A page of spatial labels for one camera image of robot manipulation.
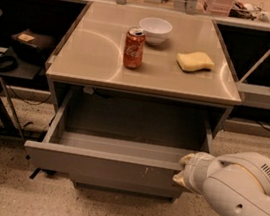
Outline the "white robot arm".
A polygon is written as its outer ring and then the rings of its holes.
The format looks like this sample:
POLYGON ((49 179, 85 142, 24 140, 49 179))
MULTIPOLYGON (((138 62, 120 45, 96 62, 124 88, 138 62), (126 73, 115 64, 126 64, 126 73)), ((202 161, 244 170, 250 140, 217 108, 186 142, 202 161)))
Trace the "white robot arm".
POLYGON ((270 216, 270 158, 257 152, 180 159, 173 181, 204 196, 219 216, 270 216))

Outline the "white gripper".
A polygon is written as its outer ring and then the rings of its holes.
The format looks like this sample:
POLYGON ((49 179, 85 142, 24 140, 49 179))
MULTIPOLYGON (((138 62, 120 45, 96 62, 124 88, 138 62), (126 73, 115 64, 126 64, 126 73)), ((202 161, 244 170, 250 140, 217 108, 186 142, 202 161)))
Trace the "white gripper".
POLYGON ((191 153, 180 158, 179 163, 184 165, 182 175, 174 175, 173 181, 193 193, 203 193, 203 184, 213 173, 223 168, 221 161, 209 153, 191 153))

